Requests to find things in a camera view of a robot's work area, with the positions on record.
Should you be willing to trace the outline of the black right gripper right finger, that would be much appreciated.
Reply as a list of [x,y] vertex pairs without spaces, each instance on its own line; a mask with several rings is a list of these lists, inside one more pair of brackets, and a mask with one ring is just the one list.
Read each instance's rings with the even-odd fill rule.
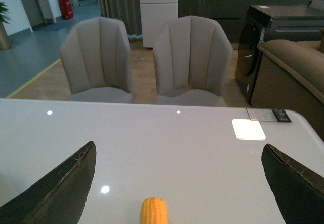
[[261,162],[285,223],[323,223],[322,176],[270,144]]

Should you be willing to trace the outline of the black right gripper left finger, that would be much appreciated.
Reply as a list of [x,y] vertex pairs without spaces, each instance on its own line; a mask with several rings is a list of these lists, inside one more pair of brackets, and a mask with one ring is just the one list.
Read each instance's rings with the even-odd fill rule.
[[78,223],[95,173],[90,141],[43,178],[1,206],[1,223]]

